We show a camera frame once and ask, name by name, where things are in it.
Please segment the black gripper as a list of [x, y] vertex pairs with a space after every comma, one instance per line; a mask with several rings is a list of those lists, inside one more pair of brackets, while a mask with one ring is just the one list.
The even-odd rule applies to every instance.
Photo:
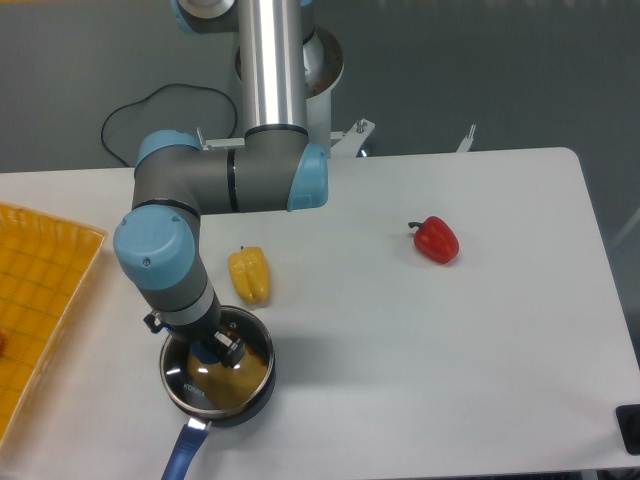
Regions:
[[179, 323], [177, 312], [165, 313], [164, 323], [173, 337], [215, 350], [223, 367], [234, 368], [245, 355], [245, 342], [234, 333], [219, 330], [221, 313], [221, 306], [212, 304], [204, 314], [189, 323]]

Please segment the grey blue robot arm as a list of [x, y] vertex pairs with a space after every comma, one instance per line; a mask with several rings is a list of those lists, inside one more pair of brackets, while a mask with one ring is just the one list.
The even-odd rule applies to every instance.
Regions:
[[307, 124], [308, 53], [322, 44], [309, 1], [178, 1], [198, 33], [237, 29], [244, 143], [208, 151], [188, 133], [142, 142], [131, 211], [113, 245], [124, 274], [152, 308], [152, 330], [193, 344], [206, 363], [232, 367], [242, 341], [221, 326], [221, 306], [199, 254], [204, 215], [317, 208], [328, 198], [328, 152]]

